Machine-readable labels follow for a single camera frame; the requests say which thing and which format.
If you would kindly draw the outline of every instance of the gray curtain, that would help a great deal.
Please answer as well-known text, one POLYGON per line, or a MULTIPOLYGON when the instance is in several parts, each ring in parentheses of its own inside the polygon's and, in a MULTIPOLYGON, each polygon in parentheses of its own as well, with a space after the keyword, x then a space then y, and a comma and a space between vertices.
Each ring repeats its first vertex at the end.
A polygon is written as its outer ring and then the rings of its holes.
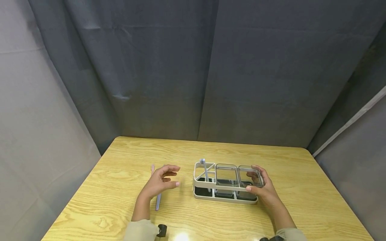
POLYGON ((317 155, 386 95, 386 22, 346 83, 308 150, 317 155))
POLYGON ((386 240, 386 97, 316 156, 375 240, 386 240))
POLYGON ((222 0, 199 140, 306 148, 386 1, 222 0))
POLYGON ((99 158, 28 1, 1 1, 0 240, 41 240, 99 158))
POLYGON ((383 0, 29 2, 102 153, 117 135, 307 147, 386 20, 383 0))
POLYGON ((101 152, 117 135, 197 140, 217 1, 30 3, 101 152))

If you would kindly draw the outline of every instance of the sleeve cuff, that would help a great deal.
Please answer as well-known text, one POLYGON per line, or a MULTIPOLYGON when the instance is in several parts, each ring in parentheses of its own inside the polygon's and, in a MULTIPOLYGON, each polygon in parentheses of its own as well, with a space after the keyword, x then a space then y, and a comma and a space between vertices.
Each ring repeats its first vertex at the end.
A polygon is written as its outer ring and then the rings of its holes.
POLYGON ((278 230, 276 235, 282 237, 285 241, 307 241, 303 232, 297 228, 283 228, 278 230))
POLYGON ((159 228, 152 224, 150 220, 140 220, 129 222, 126 228, 124 241, 154 241, 159 228))

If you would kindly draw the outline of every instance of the wood grain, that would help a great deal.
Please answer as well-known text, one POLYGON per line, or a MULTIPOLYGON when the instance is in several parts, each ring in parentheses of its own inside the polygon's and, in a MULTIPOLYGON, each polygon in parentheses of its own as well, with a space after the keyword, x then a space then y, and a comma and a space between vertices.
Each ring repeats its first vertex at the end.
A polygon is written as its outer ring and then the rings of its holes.
POLYGON ((274 235, 264 207, 198 200, 193 168, 207 162, 264 167, 309 240, 372 240, 319 165, 302 148, 118 137, 43 237, 43 241, 122 240, 136 197, 163 164, 181 166, 181 186, 162 194, 151 219, 168 226, 162 241, 246 240, 274 235))

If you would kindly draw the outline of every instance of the hand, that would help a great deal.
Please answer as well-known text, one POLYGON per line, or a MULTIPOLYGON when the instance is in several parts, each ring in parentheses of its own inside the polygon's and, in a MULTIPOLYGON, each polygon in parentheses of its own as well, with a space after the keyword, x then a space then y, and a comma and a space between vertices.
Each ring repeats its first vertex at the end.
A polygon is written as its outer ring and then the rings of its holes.
POLYGON ((252 168, 256 170, 260 170, 261 175, 265 182, 265 186, 261 188, 255 187, 255 186, 248 186, 246 190, 250 193, 258 195, 268 208, 273 208, 277 204, 281 204, 281 200, 276 192, 275 187, 273 186, 272 180, 269 178, 267 174, 267 171, 264 168, 259 167, 257 165, 253 165, 252 168))
POLYGON ((178 187, 179 182, 171 182, 168 176, 176 176, 179 169, 178 166, 165 165, 155 170, 139 196, 152 199, 167 189, 178 187))

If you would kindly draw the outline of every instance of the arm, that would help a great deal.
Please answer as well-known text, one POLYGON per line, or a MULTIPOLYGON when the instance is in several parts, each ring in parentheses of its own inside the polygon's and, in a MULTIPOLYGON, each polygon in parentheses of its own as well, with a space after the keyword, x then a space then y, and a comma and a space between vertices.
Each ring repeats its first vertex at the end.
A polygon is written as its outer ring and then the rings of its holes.
POLYGON ((246 190, 259 196, 261 201, 271 213, 276 227, 276 235, 281 236, 286 241, 306 241, 303 233, 296 228, 296 225, 288 212, 287 208, 280 200, 279 195, 273 186, 272 180, 269 178, 267 171, 259 166, 252 166, 254 169, 261 171, 265 181, 265 186, 262 188, 248 186, 246 190))
POLYGON ((154 241, 158 227, 150 222, 150 200, 167 189, 179 186, 167 176, 176 176, 180 167, 166 165, 157 169, 137 197, 131 222, 128 224, 124 241, 154 241))

